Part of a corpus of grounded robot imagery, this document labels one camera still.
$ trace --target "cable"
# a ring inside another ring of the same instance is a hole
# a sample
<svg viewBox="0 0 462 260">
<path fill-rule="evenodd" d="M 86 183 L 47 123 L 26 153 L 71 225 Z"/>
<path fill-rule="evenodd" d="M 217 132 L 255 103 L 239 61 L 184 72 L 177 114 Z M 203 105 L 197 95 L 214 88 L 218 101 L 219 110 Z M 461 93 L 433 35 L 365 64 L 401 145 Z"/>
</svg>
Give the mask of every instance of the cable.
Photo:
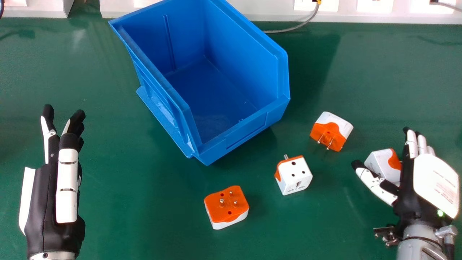
<svg viewBox="0 0 462 260">
<path fill-rule="evenodd" d="M 458 12 L 462 12 L 462 9 L 461 8 L 458 8 L 456 6 L 452 6 L 452 5 L 448 5 L 446 3 L 439 3 L 439 2 L 431 2 L 430 3 L 431 5 L 437 5 L 437 6 L 444 6 L 444 7 L 447 7 L 447 8 L 451 8 L 451 9 L 454 9 Z"/>
<path fill-rule="evenodd" d="M 304 26 L 305 24 L 309 23 L 316 16 L 318 9 L 319 9 L 319 4 L 316 4 L 315 10 L 313 11 L 313 14 L 310 16 L 310 18 L 308 18 L 308 20 L 302 22 L 299 25 L 296 25 L 294 27 L 287 28 L 287 29 L 282 29 L 282 30 L 272 30 L 272 31 L 263 31 L 263 32 L 264 33 L 281 33 L 281 32 L 288 32 L 288 31 L 296 30 L 296 29 Z"/>
<path fill-rule="evenodd" d="M 5 10 L 5 0 L 0 0 L 0 19 L 3 16 L 3 11 Z"/>
</svg>

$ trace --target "blue container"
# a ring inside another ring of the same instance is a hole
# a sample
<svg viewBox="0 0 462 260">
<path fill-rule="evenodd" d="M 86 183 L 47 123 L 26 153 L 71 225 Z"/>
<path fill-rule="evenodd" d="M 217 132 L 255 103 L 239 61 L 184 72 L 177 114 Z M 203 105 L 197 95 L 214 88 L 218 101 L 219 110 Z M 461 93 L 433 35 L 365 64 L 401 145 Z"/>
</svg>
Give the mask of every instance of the blue container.
<svg viewBox="0 0 462 260">
<path fill-rule="evenodd" d="M 186 157 L 209 165 L 281 119 L 287 53 L 225 0 L 164 0 L 109 23 Z"/>
</svg>

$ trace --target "robotic hand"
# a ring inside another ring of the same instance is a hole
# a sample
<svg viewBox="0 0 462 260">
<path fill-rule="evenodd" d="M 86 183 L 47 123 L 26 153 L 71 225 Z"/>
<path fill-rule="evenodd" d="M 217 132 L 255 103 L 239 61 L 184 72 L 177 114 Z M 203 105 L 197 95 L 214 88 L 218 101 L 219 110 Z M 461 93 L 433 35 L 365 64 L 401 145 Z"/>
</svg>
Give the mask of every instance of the robotic hand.
<svg viewBox="0 0 462 260">
<path fill-rule="evenodd" d="M 45 105 L 42 126 L 45 165 L 25 168 L 19 208 L 19 228 L 27 239 L 29 260 L 74 260 L 85 236 L 78 215 L 82 168 L 78 153 L 84 144 L 85 113 L 78 110 L 67 121 L 61 138 L 53 125 L 55 111 Z"/>
<path fill-rule="evenodd" d="M 435 156 L 423 135 L 408 127 L 403 131 L 399 187 L 361 161 L 352 162 L 363 183 L 399 217 L 397 225 L 374 233 L 387 247 L 398 245 L 398 260 L 452 260 L 457 229 L 450 224 L 459 212 L 459 175 Z"/>
</svg>

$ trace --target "green tabletop surface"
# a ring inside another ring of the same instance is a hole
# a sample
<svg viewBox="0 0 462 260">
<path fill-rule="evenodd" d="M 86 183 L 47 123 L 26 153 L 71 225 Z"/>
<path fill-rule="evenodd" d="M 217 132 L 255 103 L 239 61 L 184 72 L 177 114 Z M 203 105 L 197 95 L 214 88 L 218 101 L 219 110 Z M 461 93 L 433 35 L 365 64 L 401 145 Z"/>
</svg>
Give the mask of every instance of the green tabletop surface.
<svg viewBox="0 0 462 260">
<path fill-rule="evenodd" d="M 391 260 L 396 248 L 372 229 L 397 217 L 351 161 L 389 147 L 401 155 L 409 126 L 462 173 L 460 25 L 312 23 L 271 35 L 289 55 L 289 106 L 206 167 L 183 155 L 136 95 L 130 56 L 95 5 L 76 1 L 68 19 L 0 20 L 0 260 L 25 259 L 19 200 L 24 167 L 44 163 L 47 103 L 58 131 L 77 109 L 87 114 L 82 260 Z M 339 153 L 309 137 L 323 111 L 354 126 Z M 305 191 L 281 195 L 274 172 L 284 154 L 305 156 Z M 249 215 L 213 230 L 203 199 L 231 185 L 242 187 Z M 462 229 L 460 218 L 454 224 Z M 456 248 L 462 259 L 462 237 Z"/>
</svg>

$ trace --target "metal prong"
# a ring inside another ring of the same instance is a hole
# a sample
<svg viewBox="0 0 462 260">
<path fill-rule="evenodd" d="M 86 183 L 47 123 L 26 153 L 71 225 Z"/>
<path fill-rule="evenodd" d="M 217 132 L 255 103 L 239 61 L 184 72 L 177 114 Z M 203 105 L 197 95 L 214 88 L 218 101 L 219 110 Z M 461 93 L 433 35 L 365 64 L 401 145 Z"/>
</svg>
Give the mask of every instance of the metal prong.
<svg viewBox="0 0 462 260">
<path fill-rule="evenodd" d="M 332 138 L 329 142 L 329 146 L 327 146 L 327 150 L 329 150 L 329 147 L 332 145 L 332 142 L 334 141 L 334 139 Z"/>
</svg>

